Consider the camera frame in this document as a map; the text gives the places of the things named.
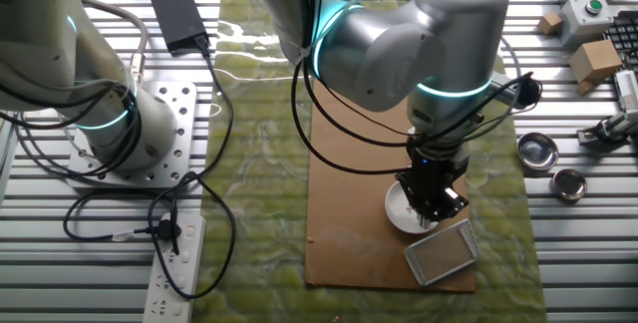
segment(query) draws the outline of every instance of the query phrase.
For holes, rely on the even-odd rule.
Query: small brown box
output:
[[[549,14],[545,14],[536,26],[545,35],[551,35],[562,28],[562,19],[560,19],[557,12],[551,12]]]
[[[569,66],[578,82],[578,94],[586,95],[615,73],[622,62],[611,41],[601,40],[581,45],[569,59]]]

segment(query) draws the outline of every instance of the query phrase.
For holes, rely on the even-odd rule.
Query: white bowl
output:
[[[386,194],[386,214],[388,214],[392,224],[406,233],[423,234],[439,224],[432,222],[428,228],[423,228],[420,225],[419,215],[410,207],[408,198],[399,182],[395,182]]]

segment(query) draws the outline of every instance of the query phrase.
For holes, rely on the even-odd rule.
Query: small metal cup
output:
[[[545,134],[525,134],[518,140],[516,148],[520,160],[530,168],[548,170],[558,162],[558,147]]]
[[[575,203],[587,193],[587,181],[575,169],[562,169],[555,173],[551,185],[560,198]]]

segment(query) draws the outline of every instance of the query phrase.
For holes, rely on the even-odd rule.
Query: metal mounting plate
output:
[[[128,188],[168,188],[177,184],[179,179],[188,172],[190,158],[190,142],[194,121],[197,88],[193,83],[183,82],[147,82],[145,90],[151,95],[164,100],[175,114],[177,120],[177,135],[172,147],[165,157],[143,170],[116,170],[104,176],[90,177],[90,182],[78,182],[68,179],[70,186],[75,188],[90,187],[128,187]],[[89,143],[85,135],[77,131],[75,143],[90,152]],[[100,162],[88,158],[78,151],[73,151],[69,168],[84,172],[92,167],[100,166]]]

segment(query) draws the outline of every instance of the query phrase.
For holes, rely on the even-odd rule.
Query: brown cardboard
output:
[[[315,92],[325,110],[363,136],[400,143],[406,137],[378,127],[338,103],[320,85]],[[406,102],[385,113],[363,111],[375,120],[406,132],[411,126]],[[361,143],[339,132],[313,109],[312,145],[327,159],[360,169],[398,168],[410,163],[403,148],[381,148]],[[427,234],[404,233],[388,219],[386,192],[395,182],[391,174],[357,175],[331,168],[310,158],[305,280],[310,285],[366,288],[424,289],[419,286],[403,251]],[[465,177],[455,189],[467,196]],[[443,221],[435,231],[470,216],[464,209]],[[429,286],[430,290],[474,292],[475,269],[465,268]]]
[[[578,93],[586,95],[613,75],[622,62],[612,42],[601,40],[581,45],[569,59],[569,66],[579,84]]]
[[[557,12],[551,12],[545,14],[538,24],[536,25],[538,29],[545,35],[551,35],[560,30],[562,28],[562,19],[558,15]]]

